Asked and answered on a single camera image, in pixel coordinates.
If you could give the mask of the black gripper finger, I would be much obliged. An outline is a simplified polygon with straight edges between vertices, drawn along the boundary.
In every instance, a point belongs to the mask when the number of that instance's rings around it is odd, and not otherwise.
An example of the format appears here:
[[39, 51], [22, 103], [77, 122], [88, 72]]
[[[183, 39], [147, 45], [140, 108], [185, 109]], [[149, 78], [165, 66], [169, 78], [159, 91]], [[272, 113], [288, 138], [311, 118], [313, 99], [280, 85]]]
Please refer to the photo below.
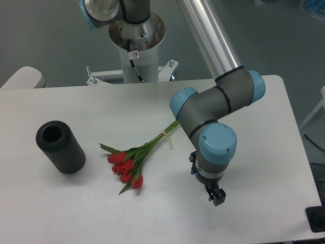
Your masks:
[[219, 206], [225, 202], [226, 193], [222, 188], [215, 188], [214, 197], [214, 205]]
[[214, 199], [215, 199], [215, 197], [214, 197], [214, 189], [211, 188], [209, 185], [205, 185], [205, 189], [206, 189], [206, 192], [209, 195], [208, 200], [209, 201], [214, 201]]

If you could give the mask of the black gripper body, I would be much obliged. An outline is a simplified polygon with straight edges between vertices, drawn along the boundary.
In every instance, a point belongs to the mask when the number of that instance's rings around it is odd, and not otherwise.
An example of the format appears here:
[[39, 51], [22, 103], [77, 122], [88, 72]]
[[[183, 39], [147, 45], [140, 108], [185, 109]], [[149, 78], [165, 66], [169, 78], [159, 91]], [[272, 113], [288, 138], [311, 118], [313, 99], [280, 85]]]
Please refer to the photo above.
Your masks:
[[221, 180], [221, 172], [209, 173], [203, 170], [197, 161], [197, 151], [190, 154], [189, 161], [192, 163], [191, 174], [194, 175], [199, 182], [211, 189], [219, 187], [218, 184]]

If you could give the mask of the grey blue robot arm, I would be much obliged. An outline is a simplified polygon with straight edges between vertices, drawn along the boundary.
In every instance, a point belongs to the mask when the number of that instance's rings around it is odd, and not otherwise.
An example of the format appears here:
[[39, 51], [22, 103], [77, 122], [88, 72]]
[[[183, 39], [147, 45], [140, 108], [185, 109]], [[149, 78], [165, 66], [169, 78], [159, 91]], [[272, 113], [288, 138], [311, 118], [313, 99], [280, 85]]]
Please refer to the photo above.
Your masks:
[[[169, 80], [171, 72], [158, 67], [158, 45], [165, 36], [161, 18], [149, 1], [79, 1], [90, 28], [109, 26], [109, 36], [120, 54], [125, 83]], [[173, 95], [169, 106], [176, 122], [195, 147], [189, 160], [191, 173], [201, 182], [214, 205], [225, 201], [219, 187], [237, 136], [221, 118], [261, 99], [265, 81], [256, 71], [247, 71], [237, 58], [211, 1], [179, 1], [215, 86], [197, 92], [184, 88]]]

